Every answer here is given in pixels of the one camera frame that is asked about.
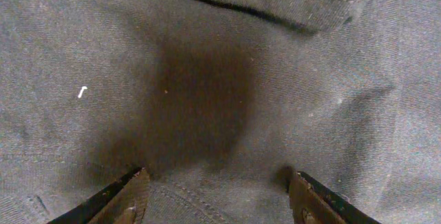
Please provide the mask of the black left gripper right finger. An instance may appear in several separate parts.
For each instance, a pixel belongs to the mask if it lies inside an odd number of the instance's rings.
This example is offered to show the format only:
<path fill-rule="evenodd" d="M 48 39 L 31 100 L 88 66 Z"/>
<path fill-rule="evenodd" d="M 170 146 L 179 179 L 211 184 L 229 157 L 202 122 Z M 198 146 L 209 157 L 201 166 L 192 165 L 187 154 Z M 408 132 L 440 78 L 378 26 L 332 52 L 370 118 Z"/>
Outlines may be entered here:
<path fill-rule="evenodd" d="M 295 224 L 380 224 L 305 172 L 293 172 L 289 205 Z"/>

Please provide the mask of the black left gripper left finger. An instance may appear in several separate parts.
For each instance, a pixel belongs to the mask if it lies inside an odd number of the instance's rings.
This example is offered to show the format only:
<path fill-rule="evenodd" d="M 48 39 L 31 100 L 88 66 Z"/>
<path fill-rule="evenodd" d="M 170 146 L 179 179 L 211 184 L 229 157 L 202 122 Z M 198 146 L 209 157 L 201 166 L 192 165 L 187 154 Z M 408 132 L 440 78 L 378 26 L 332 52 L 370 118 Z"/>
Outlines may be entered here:
<path fill-rule="evenodd" d="M 149 182 L 149 174 L 137 167 L 48 224 L 142 223 Z"/>

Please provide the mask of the black t-shirt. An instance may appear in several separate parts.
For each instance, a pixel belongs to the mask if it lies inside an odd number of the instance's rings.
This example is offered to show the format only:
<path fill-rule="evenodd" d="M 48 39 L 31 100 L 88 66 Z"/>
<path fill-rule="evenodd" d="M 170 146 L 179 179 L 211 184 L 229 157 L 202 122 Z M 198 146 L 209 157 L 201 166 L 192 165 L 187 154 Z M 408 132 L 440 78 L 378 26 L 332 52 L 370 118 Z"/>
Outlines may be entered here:
<path fill-rule="evenodd" d="M 291 170 L 440 222 L 440 0 L 1 0 L 1 222 L 133 167 L 143 223 L 291 223 Z"/>

